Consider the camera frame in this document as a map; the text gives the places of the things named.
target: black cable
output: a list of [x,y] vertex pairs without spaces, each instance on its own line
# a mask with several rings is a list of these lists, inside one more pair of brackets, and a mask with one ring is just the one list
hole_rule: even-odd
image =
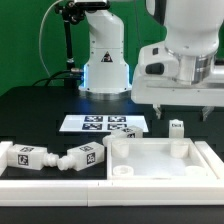
[[134,10],[135,10],[135,22],[136,22],[138,45],[140,48],[142,48],[142,42],[141,42],[140,31],[139,31],[139,17],[138,17],[137,2],[136,2],[136,0],[133,0],[133,2],[134,2]]
[[[52,79],[52,81],[53,81],[53,80],[62,80],[62,79],[65,79],[65,78],[54,78],[54,79]],[[44,81],[47,81],[47,80],[49,80],[49,78],[40,79],[40,80],[36,81],[35,83],[33,83],[32,86],[36,86],[38,83],[40,83],[40,82],[44,82]]]
[[55,74],[53,74],[48,80],[47,82],[45,83],[44,86],[48,86],[49,83],[54,79],[56,78],[57,76],[61,75],[61,74],[66,74],[66,73],[71,73],[70,70],[63,70],[63,71],[59,71],[59,72],[56,72]]

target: white block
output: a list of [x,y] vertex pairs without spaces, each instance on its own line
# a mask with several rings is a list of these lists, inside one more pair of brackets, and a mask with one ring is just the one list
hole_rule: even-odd
[[107,147],[107,144],[110,140],[114,138],[142,138],[143,129],[135,125],[131,125],[127,128],[116,129],[111,131],[110,135],[107,135],[103,138],[103,144]]
[[14,145],[8,150],[8,166],[41,170],[44,166],[56,166],[58,155],[48,154],[47,148]]
[[184,138],[184,122],[177,119],[170,121],[169,138]]
[[181,140],[171,143],[170,154],[174,158],[183,159],[188,157],[189,143]]
[[104,146],[96,142],[75,147],[67,151],[67,156],[57,161],[60,170],[75,169],[76,171],[104,161]]
[[0,176],[7,167],[7,150],[13,146],[12,142],[0,143]]

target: cylindrical object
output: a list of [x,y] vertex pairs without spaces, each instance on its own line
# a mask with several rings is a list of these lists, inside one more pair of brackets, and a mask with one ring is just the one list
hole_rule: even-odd
[[131,166],[115,166],[113,168],[113,175],[120,177],[130,177],[134,175],[134,169]]
[[75,166],[75,157],[72,155],[63,156],[57,161],[57,165],[59,170],[71,169]]
[[129,144],[123,139],[116,139],[112,142],[111,154],[116,158],[127,158],[129,155]]
[[188,157],[189,143],[184,141],[173,141],[171,143],[170,154],[177,159]]

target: white cable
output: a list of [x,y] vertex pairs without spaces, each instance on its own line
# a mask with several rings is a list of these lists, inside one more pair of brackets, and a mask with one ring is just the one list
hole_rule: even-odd
[[58,0],[58,1],[56,1],[55,3],[53,3],[53,4],[48,8],[48,10],[46,11],[46,13],[45,13],[45,15],[44,15],[44,17],[43,17],[43,19],[42,19],[41,26],[40,26],[40,33],[39,33],[39,57],[40,57],[40,61],[41,61],[42,65],[43,65],[43,67],[44,67],[44,69],[45,69],[45,71],[46,71],[48,77],[50,77],[51,75],[50,75],[50,72],[49,72],[48,69],[47,69],[47,66],[46,66],[45,63],[44,63],[43,54],[42,54],[42,36],[43,36],[43,29],[44,29],[45,21],[46,21],[46,19],[47,19],[48,14],[49,14],[50,11],[51,11],[51,9],[52,9],[56,4],[58,4],[58,3],[60,3],[60,2],[63,2],[63,1],[64,1],[64,0]]

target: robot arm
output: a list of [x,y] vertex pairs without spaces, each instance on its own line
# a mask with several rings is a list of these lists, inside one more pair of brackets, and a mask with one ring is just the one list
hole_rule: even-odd
[[167,36],[163,42],[141,49],[133,101],[224,106],[224,69],[217,75],[214,65],[224,1],[146,0],[146,7],[166,27]]

